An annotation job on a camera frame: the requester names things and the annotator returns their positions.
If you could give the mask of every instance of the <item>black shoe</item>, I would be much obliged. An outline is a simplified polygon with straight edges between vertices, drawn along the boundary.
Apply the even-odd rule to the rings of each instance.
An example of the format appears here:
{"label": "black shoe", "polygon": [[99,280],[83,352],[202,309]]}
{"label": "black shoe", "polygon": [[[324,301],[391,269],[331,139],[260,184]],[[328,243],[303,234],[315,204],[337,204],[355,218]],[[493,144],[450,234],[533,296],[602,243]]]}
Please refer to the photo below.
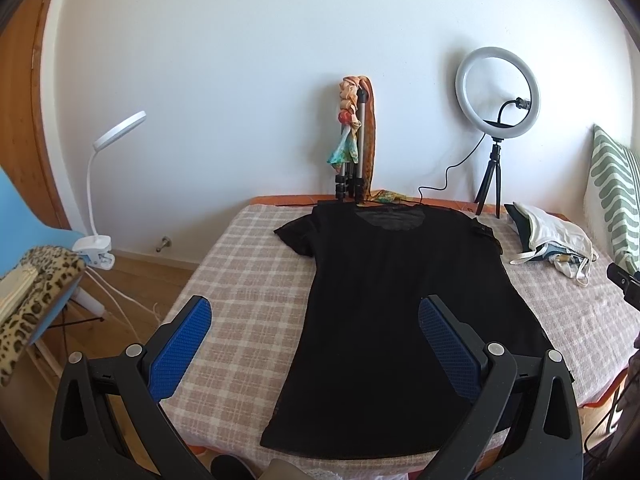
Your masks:
{"label": "black shoe", "polygon": [[251,470],[233,455],[218,455],[209,468],[216,480],[256,480]]}

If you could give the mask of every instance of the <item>shirt sleeve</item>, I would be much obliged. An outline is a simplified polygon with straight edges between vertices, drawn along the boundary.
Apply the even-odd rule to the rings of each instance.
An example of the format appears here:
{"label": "shirt sleeve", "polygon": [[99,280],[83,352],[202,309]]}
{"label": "shirt sleeve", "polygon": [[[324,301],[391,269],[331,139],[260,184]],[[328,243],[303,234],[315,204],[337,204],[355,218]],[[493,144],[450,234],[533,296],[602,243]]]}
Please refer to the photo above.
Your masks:
{"label": "shirt sleeve", "polygon": [[274,233],[301,256],[314,256],[313,241],[318,236],[318,221],[313,213],[284,224]]}

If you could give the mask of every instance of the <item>green striped pillow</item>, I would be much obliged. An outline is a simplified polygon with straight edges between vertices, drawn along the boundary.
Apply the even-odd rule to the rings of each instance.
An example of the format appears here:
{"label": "green striped pillow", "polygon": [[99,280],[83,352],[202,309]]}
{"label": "green striped pillow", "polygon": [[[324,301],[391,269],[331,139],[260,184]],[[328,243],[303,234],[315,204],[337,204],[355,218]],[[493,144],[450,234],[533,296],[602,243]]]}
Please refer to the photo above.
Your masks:
{"label": "green striped pillow", "polygon": [[593,133],[588,186],[597,192],[610,256],[634,274],[640,268],[640,166],[631,150],[602,128],[594,126]]}

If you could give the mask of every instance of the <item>green and white cushion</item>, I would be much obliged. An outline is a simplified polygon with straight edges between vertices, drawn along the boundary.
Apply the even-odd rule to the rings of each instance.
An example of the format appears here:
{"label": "green and white cushion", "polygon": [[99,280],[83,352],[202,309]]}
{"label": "green and white cushion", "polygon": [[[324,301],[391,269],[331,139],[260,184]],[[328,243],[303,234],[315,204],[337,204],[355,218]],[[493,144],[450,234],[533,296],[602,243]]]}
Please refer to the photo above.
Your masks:
{"label": "green and white cushion", "polygon": [[593,129],[585,215],[596,243],[627,272],[640,269],[640,166],[630,149]]}

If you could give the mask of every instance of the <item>dark clothing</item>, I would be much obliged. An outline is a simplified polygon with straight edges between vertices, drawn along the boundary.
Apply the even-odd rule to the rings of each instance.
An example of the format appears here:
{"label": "dark clothing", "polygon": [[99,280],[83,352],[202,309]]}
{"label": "dark clothing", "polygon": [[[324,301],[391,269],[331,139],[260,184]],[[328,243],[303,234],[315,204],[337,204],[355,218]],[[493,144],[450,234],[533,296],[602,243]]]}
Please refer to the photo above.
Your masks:
{"label": "dark clothing", "polygon": [[470,404],[418,326],[418,304],[429,294],[487,343],[538,357],[552,347],[511,285],[491,228],[461,212],[332,203],[276,234],[315,257],[317,269],[262,446],[324,459],[438,449]]}

